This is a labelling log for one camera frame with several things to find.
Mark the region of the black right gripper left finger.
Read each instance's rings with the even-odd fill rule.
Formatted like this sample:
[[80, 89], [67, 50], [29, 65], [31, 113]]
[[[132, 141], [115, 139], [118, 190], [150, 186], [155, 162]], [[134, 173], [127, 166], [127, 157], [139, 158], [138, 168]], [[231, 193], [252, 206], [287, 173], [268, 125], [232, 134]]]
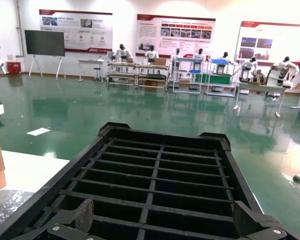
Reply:
[[59, 210], [44, 226], [16, 237], [17, 240], [84, 240], [93, 222], [94, 203], [85, 199], [74, 210]]

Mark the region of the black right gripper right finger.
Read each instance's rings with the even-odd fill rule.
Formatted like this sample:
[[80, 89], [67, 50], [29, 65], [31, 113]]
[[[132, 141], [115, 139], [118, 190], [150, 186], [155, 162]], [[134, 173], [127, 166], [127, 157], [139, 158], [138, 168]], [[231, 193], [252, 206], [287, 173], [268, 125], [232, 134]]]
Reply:
[[254, 212], [234, 202], [233, 223], [240, 240], [287, 240], [288, 234], [272, 216]]

